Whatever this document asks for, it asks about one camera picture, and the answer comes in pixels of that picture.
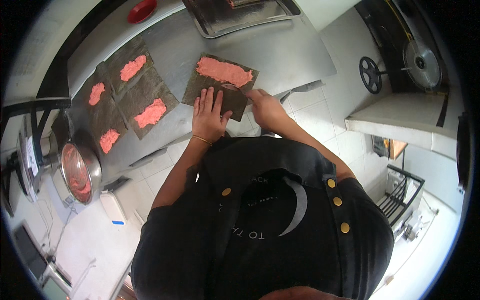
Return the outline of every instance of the stainless steel bowl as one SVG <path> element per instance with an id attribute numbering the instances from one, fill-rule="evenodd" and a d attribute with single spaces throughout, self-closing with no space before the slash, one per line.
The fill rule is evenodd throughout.
<path id="1" fill-rule="evenodd" d="M 83 145 L 66 143 L 60 155 L 60 170 L 70 194 L 78 202 L 89 204 L 102 181 L 95 153 Z"/>

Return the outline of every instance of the paper sign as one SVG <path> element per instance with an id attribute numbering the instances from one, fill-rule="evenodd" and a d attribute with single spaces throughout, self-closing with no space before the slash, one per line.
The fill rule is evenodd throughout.
<path id="1" fill-rule="evenodd" d="M 32 168 L 33 176 L 38 173 L 38 165 L 36 163 L 35 152 L 33 149 L 33 137 L 29 137 L 27 140 L 27 164 Z"/>

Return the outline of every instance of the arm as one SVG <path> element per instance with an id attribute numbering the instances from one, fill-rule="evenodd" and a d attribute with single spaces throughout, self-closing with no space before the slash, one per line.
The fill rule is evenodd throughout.
<path id="1" fill-rule="evenodd" d="M 260 127 L 270 130 L 283 138 L 304 143 L 317 149 L 326 159 L 336 165 L 337 181 L 355 178 L 355 175 L 340 158 L 315 140 L 292 120 L 283 109 L 280 101 L 264 90 L 251 90 L 248 97 L 253 101 L 253 115 Z"/>
<path id="2" fill-rule="evenodd" d="M 227 111 L 220 118 L 222 108 L 223 92 L 218 91 L 215 105 L 213 105 L 214 89 L 202 90 L 200 97 L 195 99 L 193 105 L 192 133 L 211 143 L 216 142 L 225 132 L 227 122 L 232 111 Z M 187 148 L 181 155 L 178 162 L 170 171 L 167 179 L 158 191 L 152 209 L 159 206 L 172 205 L 186 190 L 195 182 L 197 166 L 207 152 L 210 144 L 192 137 Z"/>

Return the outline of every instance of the hand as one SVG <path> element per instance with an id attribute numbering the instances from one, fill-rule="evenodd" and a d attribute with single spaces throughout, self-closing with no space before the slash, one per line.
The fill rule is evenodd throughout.
<path id="1" fill-rule="evenodd" d="M 253 101 L 253 116 L 263 129 L 278 133 L 293 121 L 285 112 L 280 101 L 262 89 L 247 92 L 247 97 Z"/>
<path id="2" fill-rule="evenodd" d="M 207 141 L 216 142 L 225 132 L 227 122 L 232 116 L 231 110 L 220 118 L 220 109 L 223 102 L 223 91 L 218 91 L 215 105 L 213 105 L 213 87 L 202 90 L 200 97 L 195 99 L 193 105 L 192 133 Z"/>

